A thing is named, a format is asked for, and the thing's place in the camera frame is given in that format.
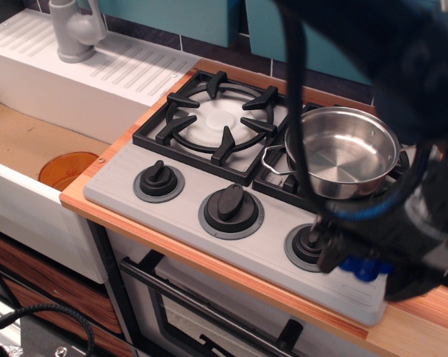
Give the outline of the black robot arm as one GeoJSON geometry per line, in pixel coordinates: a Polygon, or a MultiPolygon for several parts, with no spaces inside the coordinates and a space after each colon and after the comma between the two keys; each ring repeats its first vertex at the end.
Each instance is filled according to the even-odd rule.
{"type": "Polygon", "coordinates": [[[278,1],[287,47],[287,105],[299,187],[316,207],[321,271],[361,278],[388,269],[387,301],[448,286],[448,1],[278,1]],[[374,201],[338,203],[310,182],[300,124],[303,25],[329,39],[372,82],[377,114],[416,146],[410,169],[374,201]]]}

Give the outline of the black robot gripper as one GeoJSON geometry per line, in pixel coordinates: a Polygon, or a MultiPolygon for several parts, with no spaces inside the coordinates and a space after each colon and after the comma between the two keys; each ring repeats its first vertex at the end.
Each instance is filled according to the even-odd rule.
{"type": "Polygon", "coordinates": [[[395,185],[370,201],[314,198],[317,266],[331,273],[350,255],[388,266],[384,299],[401,302],[448,286],[448,185],[395,185]]]}

